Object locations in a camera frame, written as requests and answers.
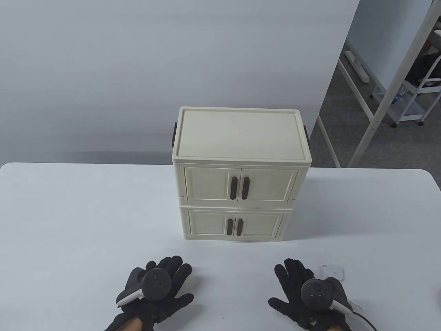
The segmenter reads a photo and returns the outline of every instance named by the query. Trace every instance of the glove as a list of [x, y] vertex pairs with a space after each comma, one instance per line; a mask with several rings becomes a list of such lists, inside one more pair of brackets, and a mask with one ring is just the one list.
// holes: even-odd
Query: glove
[[289, 303], [272, 297], [268, 300], [268, 304], [305, 330], [326, 331], [339, 326], [343, 331], [351, 331], [345, 316], [340, 312], [331, 309], [325, 312], [315, 312], [305, 306], [300, 291], [308, 279], [314, 278], [314, 274], [310, 269], [306, 269], [300, 261], [286, 259], [284, 263], [285, 267], [278, 264], [274, 271]]
[[119, 314], [105, 331], [117, 331], [134, 317], [138, 317], [142, 321], [142, 329], [144, 331], [153, 331], [155, 323], [164, 321], [193, 301], [194, 296], [190, 293], [175, 298], [184, 281], [191, 274], [191, 265], [188, 263], [182, 264], [180, 256], [166, 257], [158, 265], [156, 265], [155, 261], [148, 262], [145, 272], [141, 272], [140, 277], [154, 268], [164, 269], [170, 275], [172, 287], [168, 295], [160, 301], [148, 301], [142, 298], [141, 300], [135, 299], [121, 306], [123, 314]]

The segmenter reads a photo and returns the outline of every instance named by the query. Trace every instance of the cabinet handle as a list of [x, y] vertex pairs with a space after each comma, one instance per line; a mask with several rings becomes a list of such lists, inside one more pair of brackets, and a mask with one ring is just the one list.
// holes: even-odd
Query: cabinet handle
[[175, 148], [176, 129], [178, 128], [178, 122], [175, 122], [175, 128], [173, 129], [172, 148]]
[[230, 218], [227, 223], [227, 236], [231, 236], [233, 234], [233, 220]]
[[249, 189], [250, 189], [250, 179], [249, 179], [249, 177], [245, 177], [243, 179], [242, 200], [248, 199], [248, 190]]
[[236, 200], [236, 193], [237, 193], [237, 177], [231, 177], [231, 192], [230, 192], [230, 199]]
[[237, 231], [236, 234], [238, 236], [242, 236], [242, 228], [243, 228], [243, 219], [237, 221]]
[[308, 148], [311, 149], [311, 144], [309, 143], [308, 132], [306, 131], [306, 125], [303, 126], [306, 135], [306, 141], [308, 142]]

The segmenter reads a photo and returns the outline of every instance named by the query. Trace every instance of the storage cabinet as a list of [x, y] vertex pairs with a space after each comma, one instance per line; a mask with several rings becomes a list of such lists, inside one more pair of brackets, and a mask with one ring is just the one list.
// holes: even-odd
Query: storage cabinet
[[182, 107], [173, 142], [187, 239], [282, 238], [311, 164], [299, 111]]
[[184, 220], [193, 239], [275, 240], [282, 219], [289, 214], [246, 214], [189, 211]]

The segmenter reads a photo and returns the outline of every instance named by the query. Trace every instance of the cable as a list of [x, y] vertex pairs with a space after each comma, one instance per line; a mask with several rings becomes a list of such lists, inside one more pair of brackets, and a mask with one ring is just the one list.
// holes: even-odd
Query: cable
[[371, 322], [369, 322], [369, 320], [366, 317], [364, 317], [362, 314], [358, 314], [357, 312], [354, 312], [354, 315], [360, 316], [361, 318], [363, 318], [370, 325], [371, 328], [374, 329], [374, 331], [378, 331], [375, 328], [375, 326], [373, 326], [373, 324]]

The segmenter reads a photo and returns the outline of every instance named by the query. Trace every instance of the white metal frame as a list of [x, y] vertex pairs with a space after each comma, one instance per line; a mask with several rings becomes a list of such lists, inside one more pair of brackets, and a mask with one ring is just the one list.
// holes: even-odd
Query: white metal frame
[[[419, 28], [409, 50], [407, 51], [407, 54], [404, 57], [403, 62], [401, 63], [400, 67], [398, 68], [398, 71], [395, 74], [395, 77], [393, 78], [389, 88], [385, 92], [384, 97], [383, 97], [382, 101], [380, 102], [380, 105], [378, 106], [375, 114], [372, 113], [369, 106], [364, 101], [360, 91], [357, 89], [354, 81], [350, 77], [350, 75], [347, 72], [346, 68], [344, 67], [343, 63], [341, 63], [341, 61], [338, 60], [338, 63], [337, 63], [338, 68], [342, 72], [347, 83], [351, 87], [352, 92], [354, 92], [354, 95], [356, 96], [358, 102], [360, 103], [361, 107], [363, 108], [364, 112], [366, 113], [366, 115], [369, 119], [369, 126], [366, 129], [362, 139], [360, 140], [360, 143], [357, 146], [355, 153], [351, 157], [351, 160], [349, 161], [349, 164], [348, 164], [348, 168], [356, 167], [357, 164], [359, 163], [361, 157], [363, 156], [364, 152], [366, 151], [367, 147], [369, 146], [369, 143], [372, 140], [375, 132], [377, 131], [379, 124], [381, 123], [385, 114], [387, 113], [393, 99], [395, 98], [395, 95], [398, 92], [398, 89], [403, 84], [404, 79], [406, 78], [412, 64], [414, 63], [416, 57], [418, 56], [422, 46], [424, 45], [427, 37], [429, 36], [429, 33], [432, 31], [432, 28], [435, 25], [440, 14], [441, 14], [441, 0], [433, 0], [432, 5], [430, 6], [430, 8], [427, 12], [426, 18], [424, 19], [421, 27]], [[359, 59], [361, 65], [366, 69], [366, 71], [369, 72], [369, 67], [366, 65], [366, 63], [364, 63], [363, 59], [356, 53], [356, 51], [354, 49], [352, 49], [352, 51], [354, 53], [354, 56]], [[331, 151], [331, 154], [333, 156], [334, 163], [336, 164], [337, 167], [340, 167], [338, 159], [336, 158], [335, 151], [332, 147], [332, 144], [329, 140], [329, 137], [326, 133], [326, 129], [321, 121], [320, 116], [317, 118], [317, 120], [318, 120], [320, 130], [325, 137], [326, 144], [328, 145], [328, 148]]]
[[[436, 66], [438, 65], [439, 61], [441, 60], [441, 55], [435, 60], [432, 67], [427, 72], [426, 76], [423, 78], [421, 84], [418, 87], [413, 86], [410, 84], [407, 80], [403, 82], [403, 85], [409, 90], [410, 93], [412, 93], [412, 97], [410, 101], [407, 103], [406, 108], [403, 109], [402, 113], [400, 114], [400, 117], [398, 121], [395, 121], [395, 123], [404, 121], [404, 120], [413, 120], [418, 119], [420, 122], [424, 122], [427, 115], [432, 111], [436, 103], [441, 98], [441, 86], [435, 86], [435, 87], [424, 87], [424, 84], [426, 82], [441, 82], [441, 78], [429, 78], [432, 74], [433, 70], [435, 70]], [[432, 103], [432, 105], [421, 115], [420, 118], [416, 118], [417, 115], [407, 115], [406, 112], [409, 110], [409, 108], [412, 106], [412, 103], [415, 102], [415, 98], [418, 96], [418, 94], [425, 94], [425, 93], [438, 93], [438, 96], [435, 98], [435, 101]]]

